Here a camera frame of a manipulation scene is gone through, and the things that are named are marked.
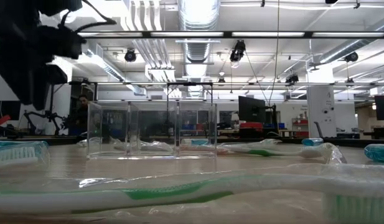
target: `ceiling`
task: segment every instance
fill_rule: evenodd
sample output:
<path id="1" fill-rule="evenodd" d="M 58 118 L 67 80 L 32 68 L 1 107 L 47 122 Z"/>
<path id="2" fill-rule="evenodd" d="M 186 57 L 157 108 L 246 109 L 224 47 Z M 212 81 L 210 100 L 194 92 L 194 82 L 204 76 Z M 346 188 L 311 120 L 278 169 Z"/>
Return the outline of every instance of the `ceiling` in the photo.
<path id="1" fill-rule="evenodd" d="M 359 0 L 362 6 L 377 6 L 372 8 L 360 7 L 358 9 L 333 9 L 333 10 L 308 10 L 313 7 L 329 7 L 324 4 L 324 0 L 280 0 L 279 4 L 279 30 L 320 30 L 320 31 L 363 31 L 367 30 L 374 23 L 384 18 L 384 0 L 371 1 Z M 103 14 L 112 17 L 119 22 L 123 4 L 119 1 L 90 0 Z M 278 8 L 275 5 L 277 1 L 266 0 L 266 6 L 260 7 L 261 1 L 221 1 L 220 17 L 218 30 L 262 30 L 276 31 Z M 356 0 L 339 0 L 334 7 L 354 6 Z M 179 30 L 179 19 L 177 10 L 177 1 L 162 0 L 161 5 L 161 25 L 164 30 Z M 296 9 L 285 9 L 284 7 L 298 7 Z M 56 26 L 60 20 L 59 15 L 51 18 L 43 17 L 43 23 Z M 74 22 L 67 24 L 70 28 L 76 29 L 83 24 L 96 22 L 93 16 L 83 13 L 78 16 Z M 91 31 L 115 30 L 124 31 L 118 23 L 115 26 L 101 26 L 90 29 Z M 229 53 L 236 43 L 236 39 L 222 39 L 220 43 L 212 44 L 210 53 L 210 62 L 207 68 L 204 82 L 217 82 L 219 72 L 224 72 L 225 81 L 233 82 L 255 82 L 255 74 L 261 82 L 272 82 L 274 77 L 279 76 L 284 82 L 287 74 L 284 74 L 287 68 L 295 64 L 298 60 L 306 58 L 309 54 L 323 54 L 334 47 L 344 43 L 346 40 L 338 39 L 246 39 L 246 52 L 238 68 L 231 69 L 229 62 Z M 149 81 L 144 75 L 145 61 L 137 52 L 137 61 L 127 63 L 124 60 L 124 54 L 128 48 L 135 48 L 131 39 L 94 39 L 90 42 L 96 42 L 103 47 L 104 59 L 121 71 L 127 80 L 134 82 Z M 175 39 L 166 39 L 166 47 L 175 68 L 175 77 L 182 80 L 185 77 L 184 56 L 182 54 L 182 45 L 175 43 Z M 357 62 L 350 62 L 348 68 L 345 62 L 332 63 L 334 79 L 337 82 L 344 81 L 348 76 L 371 71 L 384 65 L 384 40 L 377 40 L 356 51 L 359 55 Z M 99 66 L 91 62 L 82 60 L 72 61 L 74 65 L 73 77 L 87 77 L 91 81 L 108 82 L 110 76 Z M 306 81 L 306 71 L 298 71 L 299 81 Z M 384 70 L 373 76 L 367 76 L 359 82 L 375 82 L 383 80 Z M 219 88 L 227 89 L 229 85 Z M 357 93 L 367 91 L 368 88 L 358 88 Z"/>

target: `table surface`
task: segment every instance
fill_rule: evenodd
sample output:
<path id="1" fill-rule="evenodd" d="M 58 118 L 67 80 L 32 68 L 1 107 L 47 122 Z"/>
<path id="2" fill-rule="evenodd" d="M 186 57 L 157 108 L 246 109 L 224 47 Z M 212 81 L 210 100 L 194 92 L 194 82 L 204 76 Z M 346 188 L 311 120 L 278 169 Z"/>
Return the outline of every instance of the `table surface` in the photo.
<path id="1" fill-rule="evenodd" d="M 341 152 L 344 154 L 349 164 L 374 164 L 371 160 L 367 159 L 363 154 L 363 149 L 341 147 Z M 86 159 L 87 150 L 85 148 L 78 147 L 77 145 L 67 146 L 52 146 L 50 151 L 50 165 L 44 170 L 29 170 L 18 169 L 17 175 L 23 175 L 24 177 L 49 177 L 49 178 L 92 178 L 92 177 L 107 177 L 107 178 L 128 178 L 128 177 L 145 177 L 152 175 L 164 175 L 164 174 L 182 174 L 191 172 L 214 172 L 223 170 L 238 170 L 238 169 L 253 169 L 253 168 L 265 168 L 265 167 L 279 167 L 287 166 L 290 164 L 303 164 L 303 163 L 323 163 L 320 159 L 303 159 L 300 157 L 260 157 L 260 156 L 244 156 L 244 155 L 227 155 L 218 156 L 216 159 L 169 159 L 169 160 L 103 160 L 103 159 Z M 9 171 L 2 171 L 2 175 L 10 175 Z M 277 210 L 276 206 L 284 205 L 286 198 L 290 197 L 293 191 L 283 191 L 278 195 L 266 198 L 273 205 L 274 211 L 272 214 L 267 214 L 267 218 L 271 217 L 273 222 L 269 222 L 271 219 L 267 219 L 262 223 L 322 223 L 321 219 L 316 215 L 309 214 L 310 209 L 321 209 L 318 201 L 320 201 L 320 195 L 317 193 L 308 192 L 304 197 L 314 198 L 312 205 L 308 205 L 307 202 L 299 200 L 297 202 L 291 201 L 289 207 L 282 212 Z M 221 198 L 217 201 L 221 202 L 223 207 L 211 207 L 218 202 L 207 202 L 203 205 L 204 210 L 199 211 L 207 212 L 196 221 L 196 213 L 186 212 L 183 210 L 179 213 L 166 213 L 166 208 L 161 210 L 155 210 L 153 208 L 142 208 L 142 211 L 134 211 L 130 215 L 129 211 L 120 211 L 111 213 L 111 219 L 106 219 L 106 214 L 97 214 L 85 217 L 2 217 L 0 216 L 0 223 L 85 223 L 90 222 L 91 218 L 94 223 L 124 223 L 119 220 L 125 219 L 130 223 L 150 223 L 151 220 L 143 221 L 137 219 L 137 217 L 150 217 L 150 218 L 164 218 L 171 217 L 171 220 L 177 220 L 177 223 L 207 223 L 207 222 L 220 222 L 220 223 L 235 223 L 242 217 L 246 218 L 244 223 L 259 223 L 257 221 L 257 215 L 263 215 L 264 209 L 261 213 L 253 214 L 243 213 L 243 211 L 234 211 L 226 209 L 227 205 L 240 204 L 247 210 L 250 203 L 257 203 L 267 197 L 267 194 L 263 192 L 240 194 L 230 197 Z M 302 209 L 300 206 L 307 206 L 312 208 Z M 180 209 L 180 205 L 171 205 L 171 209 Z M 191 211 L 198 209 L 196 206 L 191 206 Z"/>

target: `desk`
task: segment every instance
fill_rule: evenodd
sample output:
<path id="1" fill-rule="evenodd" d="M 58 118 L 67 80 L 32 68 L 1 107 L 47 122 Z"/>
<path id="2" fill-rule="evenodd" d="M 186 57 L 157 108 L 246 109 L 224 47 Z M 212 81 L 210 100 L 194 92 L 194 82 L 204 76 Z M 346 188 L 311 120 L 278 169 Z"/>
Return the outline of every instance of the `desk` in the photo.
<path id="1" fill-rule="evenodd" d="M 254 169 L 290 164 L 320 163 L 319 159 L 300 157 L 219 156 L 211 159 L 183 160 L 86 160 L 86 149 L 76 145 L 52 146 L 50 166 L 46 169 L 19 168 L 0 170 L 0 177 L 48 178 L 128 178 L 189 172 Z M 362 149 L 342 147 L 352 164 L 373 164 Z M 232 195 L 200 205 L 168 205 L 132 208 L 73 216 L 17 217 L 0 216 L 1 223 L 319 223 L 322 194 L 293 190 L 275 190 Z"/>

